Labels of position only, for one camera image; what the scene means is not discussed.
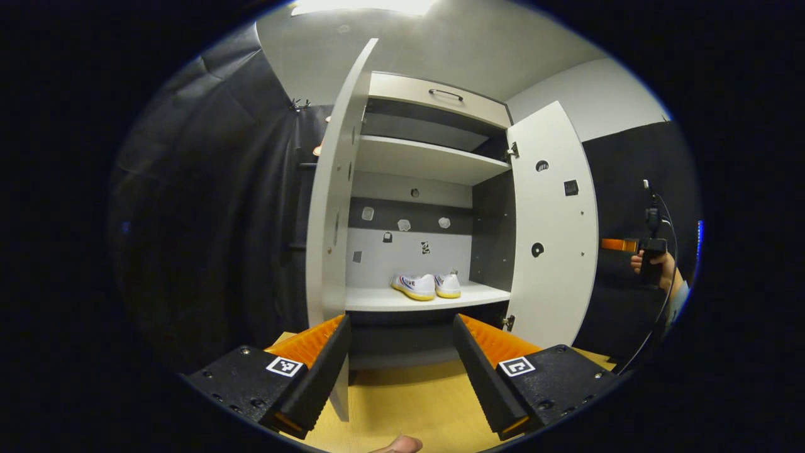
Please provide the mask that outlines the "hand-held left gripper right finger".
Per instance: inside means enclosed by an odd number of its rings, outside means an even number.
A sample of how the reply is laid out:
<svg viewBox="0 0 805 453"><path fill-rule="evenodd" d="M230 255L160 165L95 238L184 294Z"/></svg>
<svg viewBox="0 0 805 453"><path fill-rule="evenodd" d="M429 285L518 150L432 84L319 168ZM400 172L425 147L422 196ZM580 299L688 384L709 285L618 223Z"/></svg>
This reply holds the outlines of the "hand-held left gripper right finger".
<svg viewBox="0 0 805 453"><path fill-rule="evenodd" d="M457 313L452 338L486 421L501 441L569 418L620 384L572 347L540 348Z"/></svg>

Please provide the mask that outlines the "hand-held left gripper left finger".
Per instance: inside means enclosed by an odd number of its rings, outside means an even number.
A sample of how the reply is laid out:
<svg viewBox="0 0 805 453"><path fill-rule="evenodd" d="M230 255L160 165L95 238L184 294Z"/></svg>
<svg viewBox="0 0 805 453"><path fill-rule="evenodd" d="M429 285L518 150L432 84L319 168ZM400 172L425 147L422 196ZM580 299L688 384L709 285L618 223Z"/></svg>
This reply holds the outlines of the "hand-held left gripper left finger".
<svg viewBox="0 0 805 453"><path fill-rule="evenodd" d="M238 346L184 379L236 415L303 440L333 392L351 339L350 316L342 313L268 348Z"/></svg>

